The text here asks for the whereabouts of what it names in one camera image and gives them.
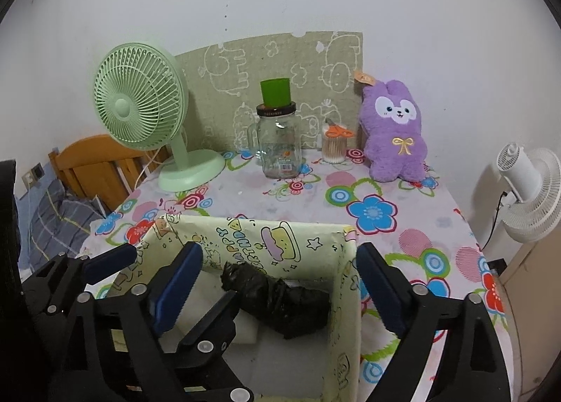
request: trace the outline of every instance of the glass mug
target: glass mug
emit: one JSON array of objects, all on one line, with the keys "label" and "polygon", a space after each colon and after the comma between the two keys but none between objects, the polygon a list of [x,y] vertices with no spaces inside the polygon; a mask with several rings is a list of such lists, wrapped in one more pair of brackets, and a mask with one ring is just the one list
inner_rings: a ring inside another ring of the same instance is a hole
[{"label": "glass mug", "polygon": [[270,179],[292,179],[300,174],[302,147],[294,101],[281,108],[257,106],[259,121],[248,127],[249,150],[260,159]]}]

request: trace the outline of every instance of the desk fan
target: desk fan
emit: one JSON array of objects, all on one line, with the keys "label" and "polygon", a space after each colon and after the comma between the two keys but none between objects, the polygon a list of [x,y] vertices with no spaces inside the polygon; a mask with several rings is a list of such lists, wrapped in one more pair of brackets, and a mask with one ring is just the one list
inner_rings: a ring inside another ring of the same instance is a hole
[{"label": "desk fan", "polygon": [[95,76],[94,106],[116,141],[135,150],[170,144],[159,186],[168,192],[196,188],[218,176],[224,158],[213,150],[188,152],[181,128],[187,84],[175,58],[162,49],[130,42],[107,54]]},{"label": "desk fan", "polygon": [[526,154],[516,142],[500,151],[496,165],[512,191],[501,200],[500,218],[517,242],[533,242],[561,219],[561,163],[548,149]]}]

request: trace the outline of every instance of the scissors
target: scissors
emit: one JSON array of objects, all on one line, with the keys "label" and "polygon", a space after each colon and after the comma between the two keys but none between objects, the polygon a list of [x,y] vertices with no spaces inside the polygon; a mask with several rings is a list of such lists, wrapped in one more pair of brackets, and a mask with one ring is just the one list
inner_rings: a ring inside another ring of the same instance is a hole
[{"label": "scissors", "polygon": [[341,127],[333,123],[333,120],[326,118],[325,122],[329,125],[329,129],[325,133],[328,138],[338,138],[342,136],[343,138],[352,138],[354,133],[351,130]]}]

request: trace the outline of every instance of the purple plush toy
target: purple plush toy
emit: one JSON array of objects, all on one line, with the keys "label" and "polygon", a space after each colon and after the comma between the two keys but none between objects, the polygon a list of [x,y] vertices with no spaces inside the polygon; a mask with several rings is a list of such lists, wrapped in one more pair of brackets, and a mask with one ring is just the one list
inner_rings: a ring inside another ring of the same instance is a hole
[{"label": "purple plush toy", "polygon": [[421,112],[409,90],[400,81],[373,83],[363,89],[363,105],[358,119],[368,139],[364,155],[372,162],[370,176],[380,182],[401,177],[420,182],[425,175],[427,148],[421,136]]}]

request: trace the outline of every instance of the toy tag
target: toy tag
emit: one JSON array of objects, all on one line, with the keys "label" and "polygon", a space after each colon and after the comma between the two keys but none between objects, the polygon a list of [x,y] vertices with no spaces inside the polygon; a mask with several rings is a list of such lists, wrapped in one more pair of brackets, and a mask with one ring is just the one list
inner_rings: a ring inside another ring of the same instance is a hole
[{"label": "toy tag", "polygon": [[363,73],[362,71],[354,72],[354,80],[361,83],[367,83],[368,85],[374,85],[376,83],[376,79],[366,73]]}]

